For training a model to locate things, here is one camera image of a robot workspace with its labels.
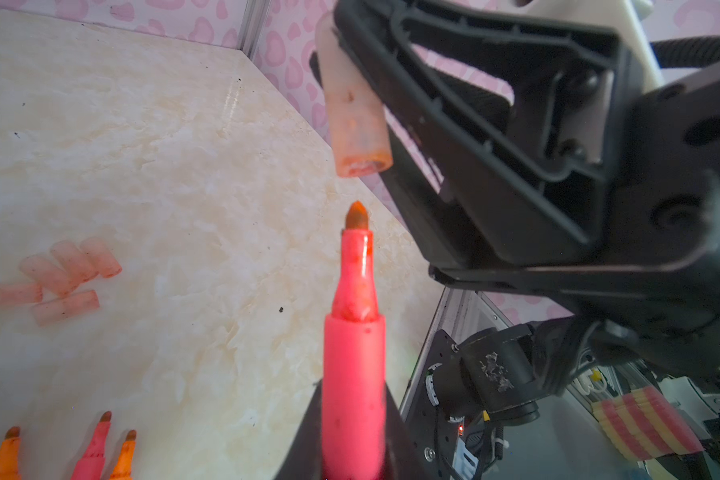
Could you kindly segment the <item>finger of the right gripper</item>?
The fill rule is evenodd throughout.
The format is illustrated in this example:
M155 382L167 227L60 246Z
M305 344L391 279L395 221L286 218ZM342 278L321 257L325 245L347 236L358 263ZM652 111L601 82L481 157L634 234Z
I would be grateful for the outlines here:
M602 246L613 171L561 155L559 145L588 75L613 77L606 122L623 110L627 49L614 30L444 1L340 1L334 19L373 90L501 260L563 265ZM506 127L447 85L418 47L509 83L515 113Z
M350 59L445 182L436 190L394 131L393 165L380 178L437 282L456 289L552 299L576 290L576 269L523 266L499 257L502 240L528 254L550 253L543 209L524 198L506 169L506 134L518 101L424 65L413 54L351 50Z

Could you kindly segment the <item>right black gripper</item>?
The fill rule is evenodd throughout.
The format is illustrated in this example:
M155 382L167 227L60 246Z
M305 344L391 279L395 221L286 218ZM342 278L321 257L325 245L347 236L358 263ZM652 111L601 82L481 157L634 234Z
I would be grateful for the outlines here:
M609 99L602 244L575 277L598 360L720 378L720 60Z

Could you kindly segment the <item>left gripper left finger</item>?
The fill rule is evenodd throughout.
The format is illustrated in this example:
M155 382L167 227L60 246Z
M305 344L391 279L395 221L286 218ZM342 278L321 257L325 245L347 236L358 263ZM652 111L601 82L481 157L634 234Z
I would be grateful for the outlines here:
M321 413L322 382L319 381L275 480L323 479Z

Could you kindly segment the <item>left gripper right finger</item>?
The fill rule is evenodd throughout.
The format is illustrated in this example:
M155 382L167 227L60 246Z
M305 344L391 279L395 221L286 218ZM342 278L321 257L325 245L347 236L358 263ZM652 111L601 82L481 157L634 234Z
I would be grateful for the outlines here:
M384 480L425 480L430 476L411 440L388 386L386 393Z

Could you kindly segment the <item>translucent pink pen cap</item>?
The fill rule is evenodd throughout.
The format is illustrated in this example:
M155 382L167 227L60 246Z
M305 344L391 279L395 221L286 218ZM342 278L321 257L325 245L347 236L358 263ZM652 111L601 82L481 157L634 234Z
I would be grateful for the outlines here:
M390 168L382 102L340 46L331 12L317 24L316 53L337 175L362 177Z

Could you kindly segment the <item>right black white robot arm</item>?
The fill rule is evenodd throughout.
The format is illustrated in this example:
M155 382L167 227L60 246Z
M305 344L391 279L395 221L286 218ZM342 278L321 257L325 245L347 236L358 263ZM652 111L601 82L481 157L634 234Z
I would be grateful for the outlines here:
M430 274L568 310L469 337L427 381L451 417L538 417L583 370L641 360L720 393L720 35L648 53L612 28L443 1L340 1L342 53L443 175L399 140L383 182Z

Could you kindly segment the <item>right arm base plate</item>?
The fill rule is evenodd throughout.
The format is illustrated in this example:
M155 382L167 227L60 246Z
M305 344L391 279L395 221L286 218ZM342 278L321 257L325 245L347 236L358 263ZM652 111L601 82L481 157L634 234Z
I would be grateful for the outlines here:
M419 365L421 373L407 394L404 421L423 479L475 479L478 457L464 442L464 419L455 421L429 398L431 374L456 357L456 344L444 330L431 337Z

